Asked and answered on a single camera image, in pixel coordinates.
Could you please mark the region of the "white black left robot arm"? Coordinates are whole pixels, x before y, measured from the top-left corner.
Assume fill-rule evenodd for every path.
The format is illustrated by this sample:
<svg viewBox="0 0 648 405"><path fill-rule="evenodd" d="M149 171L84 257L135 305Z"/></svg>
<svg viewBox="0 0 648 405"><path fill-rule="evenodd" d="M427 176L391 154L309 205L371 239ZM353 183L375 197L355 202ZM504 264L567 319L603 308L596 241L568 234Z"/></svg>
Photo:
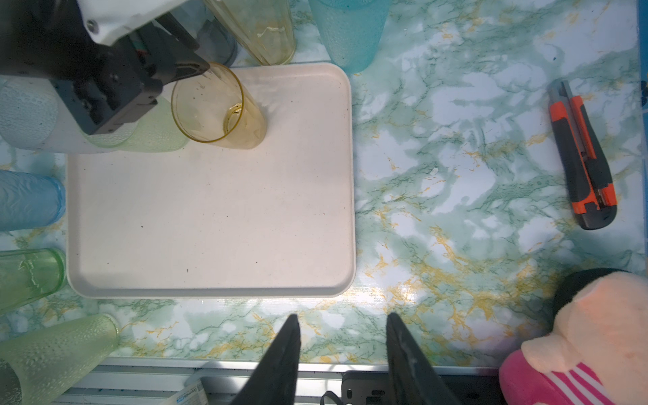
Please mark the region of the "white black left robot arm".
<svg viewBox="0 0 648 405"><path fill-rule="evenodd" d="M93 39L100 31L78 1L3 1L1 73L49 80L80 128L96 135L135 123L167 84L210 67L169 13L111 45Z"/></svg>

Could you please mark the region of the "light green textured glass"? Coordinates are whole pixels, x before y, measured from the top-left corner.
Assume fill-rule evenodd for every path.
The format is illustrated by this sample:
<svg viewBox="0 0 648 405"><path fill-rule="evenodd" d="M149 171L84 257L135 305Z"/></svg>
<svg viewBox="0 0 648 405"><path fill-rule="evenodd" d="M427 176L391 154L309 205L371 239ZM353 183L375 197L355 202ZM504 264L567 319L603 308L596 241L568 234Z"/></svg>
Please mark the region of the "light green textured glass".
<svg viewBox="0 0 648 405"><path fill-rule="evenodd" d="M140 153L165 153L181 150L189 142L175 124L171 104L165 97L136 123L125 123L114 133L86 135L94 146Z"/></svg>

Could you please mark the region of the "clear textured glass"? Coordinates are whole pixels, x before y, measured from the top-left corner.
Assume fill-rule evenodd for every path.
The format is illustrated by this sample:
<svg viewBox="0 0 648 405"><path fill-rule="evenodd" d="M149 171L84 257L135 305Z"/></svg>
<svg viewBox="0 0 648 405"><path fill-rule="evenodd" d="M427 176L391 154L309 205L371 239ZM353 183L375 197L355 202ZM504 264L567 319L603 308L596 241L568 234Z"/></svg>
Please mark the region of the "clear textured glass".
<svg viewBox="0 0 648 405"><path fill-rule="evenodd" d="M102 153L125 141L133 126L89 136L46 79L1 77L1 137L15 148L63 154Z"/></svg>

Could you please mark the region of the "short amber glass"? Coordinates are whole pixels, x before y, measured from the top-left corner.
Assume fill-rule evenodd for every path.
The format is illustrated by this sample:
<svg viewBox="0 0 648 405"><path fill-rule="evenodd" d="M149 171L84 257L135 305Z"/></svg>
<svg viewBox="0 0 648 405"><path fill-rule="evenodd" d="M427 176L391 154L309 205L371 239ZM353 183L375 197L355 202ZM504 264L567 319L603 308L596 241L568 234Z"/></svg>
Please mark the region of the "short amber glass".
<svg viewBox="0 0 648 405"><path fill-rule="evenodd" d="M199 76L175 83L171 112L190 140L233 150L251 150L267 134L267 121L240 79L213 63Z"/></svg>

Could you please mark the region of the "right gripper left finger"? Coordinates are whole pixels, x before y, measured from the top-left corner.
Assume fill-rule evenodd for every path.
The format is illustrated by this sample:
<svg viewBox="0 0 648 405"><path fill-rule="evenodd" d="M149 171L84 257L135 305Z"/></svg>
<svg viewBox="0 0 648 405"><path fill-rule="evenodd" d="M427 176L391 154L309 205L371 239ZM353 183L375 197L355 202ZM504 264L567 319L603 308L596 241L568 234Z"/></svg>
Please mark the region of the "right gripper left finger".
<svg viewBox="0 0 648 405"><path fill-rule="evenodd" d="M294 404L300 346L299 320L291 314L231 405Z"/></svg>

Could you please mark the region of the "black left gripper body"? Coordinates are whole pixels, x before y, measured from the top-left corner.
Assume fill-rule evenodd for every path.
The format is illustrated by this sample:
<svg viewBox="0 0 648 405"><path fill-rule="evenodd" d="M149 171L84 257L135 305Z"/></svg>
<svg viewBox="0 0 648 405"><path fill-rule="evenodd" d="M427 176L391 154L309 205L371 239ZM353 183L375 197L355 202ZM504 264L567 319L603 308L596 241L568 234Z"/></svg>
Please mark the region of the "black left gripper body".
<svg viewBox="0 0 648 405"><path fill-rule="evenodd" d="M110 47L96 46L80 77L51 83L80 129L96 135L136 123L157 106L167 84L208 68L174 35L148 23Z"/></svg>

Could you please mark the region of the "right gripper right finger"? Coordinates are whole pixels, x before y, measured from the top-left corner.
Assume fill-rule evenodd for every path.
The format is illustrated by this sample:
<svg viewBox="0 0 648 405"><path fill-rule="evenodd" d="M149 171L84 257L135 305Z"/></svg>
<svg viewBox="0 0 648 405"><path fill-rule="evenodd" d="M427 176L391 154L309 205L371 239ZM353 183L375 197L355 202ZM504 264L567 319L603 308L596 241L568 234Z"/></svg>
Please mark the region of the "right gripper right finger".
<svg viewBox="0 0 648 405"><path fill-rule="evenodd" d="M386 321L386 351L392 404L460 404L395 312Z"/></svg>

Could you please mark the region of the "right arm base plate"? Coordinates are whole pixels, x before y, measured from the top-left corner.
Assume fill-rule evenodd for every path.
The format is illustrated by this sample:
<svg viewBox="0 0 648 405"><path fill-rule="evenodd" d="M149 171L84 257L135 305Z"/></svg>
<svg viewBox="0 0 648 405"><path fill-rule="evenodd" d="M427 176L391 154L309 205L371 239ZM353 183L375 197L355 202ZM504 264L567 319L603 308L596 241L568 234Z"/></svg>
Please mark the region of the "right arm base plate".
<svg viewBox="0 0 648 405"><path fill-rule="evenodd" d="M506 404L497 376L441 374L440 379L461 404ZM342 396L326 391L320 404L391 404L386 372L348 371L343 374Z"/></svg>

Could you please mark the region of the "pale green textured glass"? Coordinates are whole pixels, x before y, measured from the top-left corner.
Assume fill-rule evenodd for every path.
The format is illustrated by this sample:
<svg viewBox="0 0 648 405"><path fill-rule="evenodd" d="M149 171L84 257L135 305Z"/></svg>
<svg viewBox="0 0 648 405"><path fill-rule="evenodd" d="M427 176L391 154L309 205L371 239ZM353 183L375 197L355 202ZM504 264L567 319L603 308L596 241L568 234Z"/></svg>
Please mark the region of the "pale green textured glass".
<svg viewBox="0 0 648 405"><path fill-rule="evenodd" d="M49 404L119 344L116 320L98 314L1 343L1 403Z"/></svg>

